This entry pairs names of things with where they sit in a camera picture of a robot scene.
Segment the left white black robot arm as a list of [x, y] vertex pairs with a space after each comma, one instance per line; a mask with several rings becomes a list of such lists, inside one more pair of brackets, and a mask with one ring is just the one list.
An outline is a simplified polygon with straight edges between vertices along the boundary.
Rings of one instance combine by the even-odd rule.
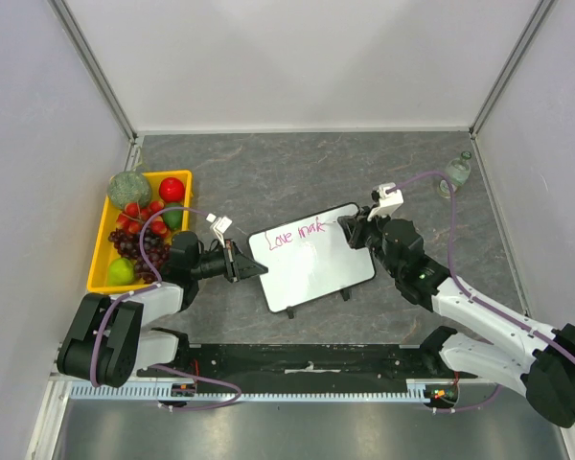
[[57, 354], [57, 370], [96, 387], [114, 388], [156, 363], [171, 377], [183, 376], [192, 361], [190, 352], [179, 346], [179, 335], [153, 331], [144, 338], [142, 328], [190, 307], [201, 280], [223, 277], [236, 283], [267, 272], [231, 240], [205, 250], [196, 233], [180, 232], [172, 238], [160, 283], [113, 297], [92, 292], [81, 299]]

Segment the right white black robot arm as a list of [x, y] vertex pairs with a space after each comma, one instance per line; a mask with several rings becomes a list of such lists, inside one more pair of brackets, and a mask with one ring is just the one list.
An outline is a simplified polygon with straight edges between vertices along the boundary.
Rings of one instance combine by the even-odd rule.
[[558, 329], [520, 315], [452, 276], [427, 256], [409, 220], [370, 218], [362, 208], [337, 222], [347, 244], [368, 249], [408, 302], [478, 334], [476, 340], [450, 328], [431, 334], [419, 355], [427, 375], [476, 375], [520, 394], [556, 426], [575, 424], [575, 325]]

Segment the white whiteboard black frame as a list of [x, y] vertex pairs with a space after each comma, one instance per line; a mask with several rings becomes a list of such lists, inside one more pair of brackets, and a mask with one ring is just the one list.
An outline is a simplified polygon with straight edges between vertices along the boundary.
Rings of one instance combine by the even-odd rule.
[[350, 248], [339, 225], [324, 224], [356, 212], [354, 203], [346, 203], [248, 237], [253, 259], [268, 268], [260, 281], [270, 312], [279, 313], [375, 278], [368, 250]]

